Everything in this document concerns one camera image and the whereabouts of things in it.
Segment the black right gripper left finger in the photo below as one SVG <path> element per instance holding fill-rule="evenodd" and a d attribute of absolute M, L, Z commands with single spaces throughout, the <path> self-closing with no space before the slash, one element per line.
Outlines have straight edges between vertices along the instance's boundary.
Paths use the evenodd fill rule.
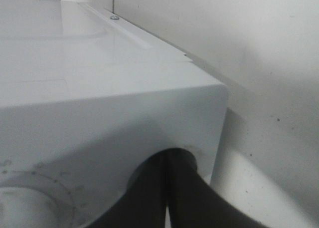
<path fill-rule="evenodd" d="M 166 213 L 166 160 L 158 152 L 132 175 L 125 194 L 91 228 L 163 228 Z"/>

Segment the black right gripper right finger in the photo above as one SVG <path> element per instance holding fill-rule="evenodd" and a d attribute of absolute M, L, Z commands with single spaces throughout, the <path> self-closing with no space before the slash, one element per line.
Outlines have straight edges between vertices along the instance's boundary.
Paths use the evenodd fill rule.
<path fill-rule="evenodd" d="M 173 228 L 262 228 L 264 225 L 225 201 L 198 174 L 194 155 L 165 151 L 167 201 Z"/>

